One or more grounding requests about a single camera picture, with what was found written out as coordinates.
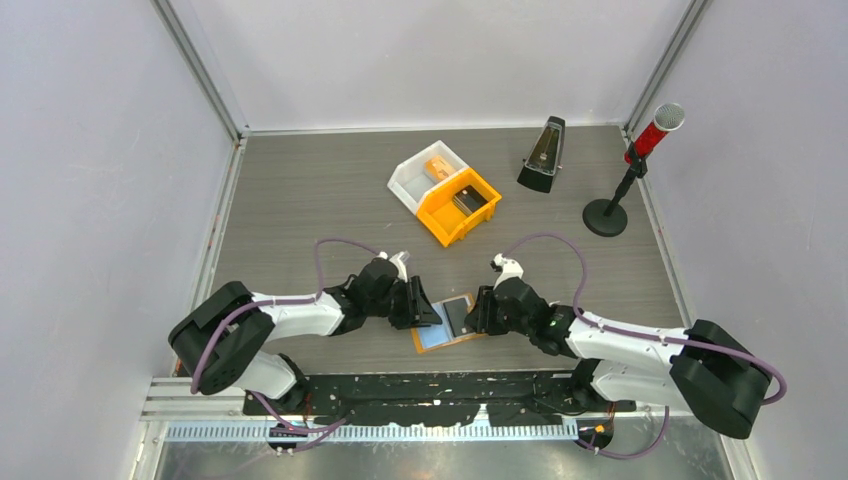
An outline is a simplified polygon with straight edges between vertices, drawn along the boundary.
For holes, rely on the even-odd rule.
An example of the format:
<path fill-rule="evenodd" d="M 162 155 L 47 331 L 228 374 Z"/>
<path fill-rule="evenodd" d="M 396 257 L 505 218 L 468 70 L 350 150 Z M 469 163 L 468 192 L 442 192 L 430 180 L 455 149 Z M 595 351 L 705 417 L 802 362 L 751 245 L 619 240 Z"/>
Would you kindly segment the blue credit card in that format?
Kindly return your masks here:
<path fill-rule="evenodd" d="M 442 304 L 442 302 L 437 302 L 433 305 L 433 309 L 439 316 L 441 322 L 421 327 L 416 330 L 418 349 L 422 352 L 441 347 L 453 339 L 449 331 L 449 323 Z"/>

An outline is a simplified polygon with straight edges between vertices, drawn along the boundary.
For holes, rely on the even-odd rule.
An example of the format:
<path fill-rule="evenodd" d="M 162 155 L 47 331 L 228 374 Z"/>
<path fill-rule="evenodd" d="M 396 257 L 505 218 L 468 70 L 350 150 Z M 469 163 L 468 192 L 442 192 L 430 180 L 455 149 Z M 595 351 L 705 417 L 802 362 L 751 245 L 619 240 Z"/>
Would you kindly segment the orange card holder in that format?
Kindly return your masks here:
<path fill-rule="evenodd" d="M 432 307 L 441 319 L 441 323 L 412 330 L 411 336 L 416 352 L 424 354 L 481 338 L 482 334 L 472 332 L 464 324 L 474 304 L 474 298 L 470 293 L 434 302 Z"/>

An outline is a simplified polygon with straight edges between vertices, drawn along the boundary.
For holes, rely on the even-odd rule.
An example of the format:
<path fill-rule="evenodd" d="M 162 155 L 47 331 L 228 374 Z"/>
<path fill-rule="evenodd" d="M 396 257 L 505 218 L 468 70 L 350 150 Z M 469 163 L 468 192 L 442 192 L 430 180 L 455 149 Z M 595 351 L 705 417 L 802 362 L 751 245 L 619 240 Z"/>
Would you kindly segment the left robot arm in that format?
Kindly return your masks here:
<path fill-rule="evenodd" d="M 193 392 L 237 387 L 293 414 L 305 405 L 304 377 L 289 357 L 266 353 L 264 346 L 289 337 L 344 335 L 370 318 L 397 330 L 441 324 L 420 278 L 408 274 L 405 253 L 381 253 L 314 295 L 272 296 L 228 282 L 171 330 L 168 343 L 191 375 Z"/>

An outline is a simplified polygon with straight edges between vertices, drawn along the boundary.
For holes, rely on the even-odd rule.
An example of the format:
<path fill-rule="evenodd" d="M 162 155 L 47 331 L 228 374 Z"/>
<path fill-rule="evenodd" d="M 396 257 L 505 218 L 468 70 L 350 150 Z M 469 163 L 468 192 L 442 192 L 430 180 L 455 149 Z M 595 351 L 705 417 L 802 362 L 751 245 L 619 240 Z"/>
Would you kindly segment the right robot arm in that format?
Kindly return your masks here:
<path fill-rule="evenodd" d="M 689 329 L 618 322 L 548 302 L 519 278 L 482 286 L 464 325 L 491 336 L 518 333 L 545 354 L 576 360 L 565 390 L 581 409 L 662 405 L 735 439 L 750 437 L 773 377 L 711 321 Z"/>

